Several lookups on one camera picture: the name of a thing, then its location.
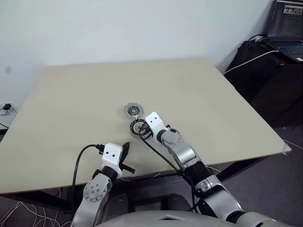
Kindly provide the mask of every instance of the power outlet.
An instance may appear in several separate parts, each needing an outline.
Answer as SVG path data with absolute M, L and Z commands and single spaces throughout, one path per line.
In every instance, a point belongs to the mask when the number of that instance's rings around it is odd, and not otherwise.
M 3 107 L 5 104 L 11 104 L 11 108 L 9 110 L 3 110 Z M 2 102 L 0 103 L 0 115 L 6 115 L 7 113 L 11 112 L 13 109 L 15 109 L 12 102 Z

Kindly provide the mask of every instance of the laptop keyboard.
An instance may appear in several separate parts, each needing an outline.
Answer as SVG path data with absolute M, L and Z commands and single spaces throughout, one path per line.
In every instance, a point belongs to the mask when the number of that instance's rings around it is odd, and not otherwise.
M 303 45 L 298 46 L 278 46 L 279 50 L 283 50 L 288 54 L 303 54 Z

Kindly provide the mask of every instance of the small gear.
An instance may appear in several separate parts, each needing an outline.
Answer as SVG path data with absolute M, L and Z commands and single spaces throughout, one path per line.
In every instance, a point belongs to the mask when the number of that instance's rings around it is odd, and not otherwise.
M 124 107 L 124 113 L 130 119 L 138 119 L 143 115 L 143 108 L 137 103 L 129 103 Z
M 143 119 L 134 120 L 129 126 L 132 134 L 135 136 L 139 136 L 140 129 L 142 128 L 144 123 L 145 120 Z M 140 133 L 141 136 L 146 136 L 148 133 L 150 133 L 150 131 L 147 129 L 143 129 Z

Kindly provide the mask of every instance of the beige tabletop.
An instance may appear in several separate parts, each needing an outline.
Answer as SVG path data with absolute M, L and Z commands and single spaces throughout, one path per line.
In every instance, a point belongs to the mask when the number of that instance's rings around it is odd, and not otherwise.
M 135 175 L 170 170 L 130 134 L 123 111 L 129 102 L 144 108 L 144 118 L 156 111 L 205 164 L 289 150 L 205 59 L 51 66 L 0 143 L 0 193 L 71 185 L 77 156 L 88 144 L 130 141 L 125 163 Z M 98 151 L 88 149 L 76 183 L 89 181 L 100 165 Z

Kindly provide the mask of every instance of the laptop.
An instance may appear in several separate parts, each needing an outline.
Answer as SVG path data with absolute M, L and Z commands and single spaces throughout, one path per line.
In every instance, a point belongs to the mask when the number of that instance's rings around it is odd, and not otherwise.
M 303 62 L 303 0 L 276 0 L 264 43 Z

